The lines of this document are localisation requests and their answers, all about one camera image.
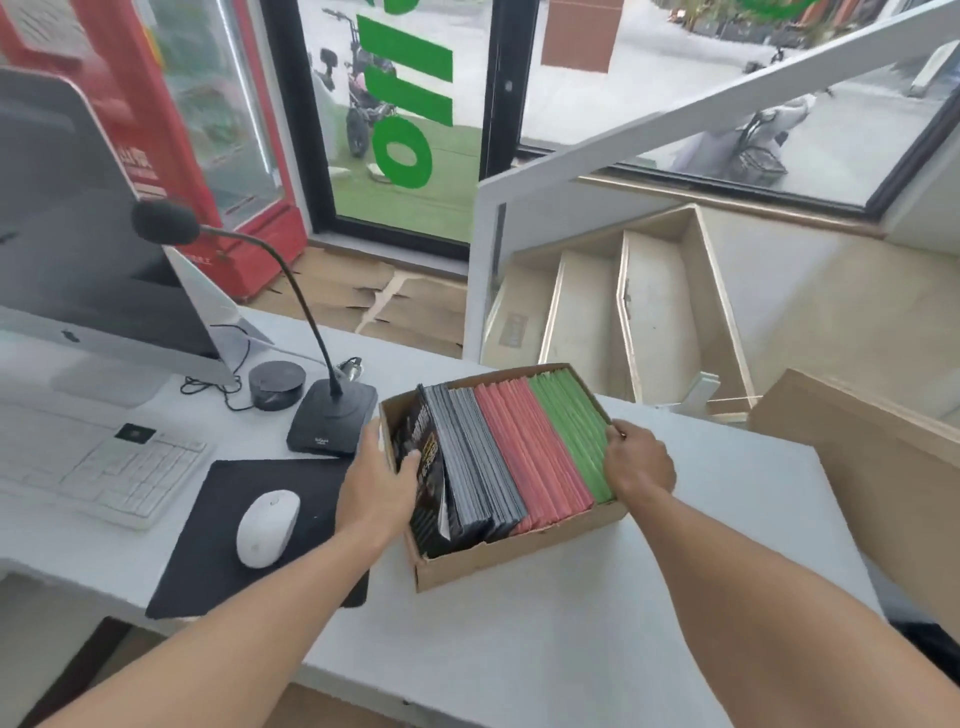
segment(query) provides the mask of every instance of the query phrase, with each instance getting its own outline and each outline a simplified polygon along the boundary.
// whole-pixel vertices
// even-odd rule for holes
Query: microphone foam windscreen
[[[193,210],[169,200],[139,200],[131,219],[136,234],[157,245],[189,245],[200,235]]]

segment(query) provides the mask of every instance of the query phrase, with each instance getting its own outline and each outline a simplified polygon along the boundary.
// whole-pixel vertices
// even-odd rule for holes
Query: black round device
[[[292,361],[265,361],[250,370],[249,379],[253,406],[276,412],[300,401],[306,372]]]

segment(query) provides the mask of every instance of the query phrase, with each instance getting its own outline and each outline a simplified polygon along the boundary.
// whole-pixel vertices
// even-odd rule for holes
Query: microphone base
[[[343,381],[343,395],[330,395],[328,379],[315,381],[307,390],[287,433],[293,452],[352,457],[360,431],[376,407],[376,389],[358,381]]]

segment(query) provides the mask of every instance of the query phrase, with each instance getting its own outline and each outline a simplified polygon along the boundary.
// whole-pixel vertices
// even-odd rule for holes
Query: computer monitor
[[[141,368],[231,384],[83,94],[0,68],[0,328]]]

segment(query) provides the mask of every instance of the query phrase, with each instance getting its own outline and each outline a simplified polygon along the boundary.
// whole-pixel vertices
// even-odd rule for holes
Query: gooseneck microphone
[[[141,238],[156,245],[179,247],[189,245],[204,232],[232,237],[255,245],[272,257],[297,297],[310,330],[313,331],[329,371],[329,384],[318,380],[310,387],[287,435],[287,446],[296,452],[353,455],[360,439],[360,430],[376,404],[376,390],[358,381],[341,383],[326,350],[313,313],[303,297],[293,272],[283,257],[269,243],[243,232],[222,230],[202,225],[187,206],[169,200],[139,200],[133,205],[133,230]]]
[[[283,275],[290,281],[290,287],[300,302],[300,308],[303,309],[303,315],[306,316],[307,323],[313,331],[314,338],[320,345],[320,351],[324,353],[324,362],[326,368],[330,371],[330,395],[340,397],[343,394],[343,387],[336,377],[336,370],[330,362],[330,354],[326,352],[324,338],[317,329],[317,322],[313,319],[313,313],[310,306],[306,304],[300,286],[294,278],[293,272],[287,266],[286,261],[276,251],[274,246],[270,245],[260,238],[247,235],[243,232],[226,231],[220,228],[212,228],[209,225],[201,225],[193,210],[187,206],[172,203],[169,200],[140,200],[133,206],[133,230],[144,240],[157,245],[169,245],[178,247],[189,245],[195,242],[202,232],[209,232],[214,235],[233,237],[237,240],[244,240],[255,245],[257,248],[265,250],[279,264]]]

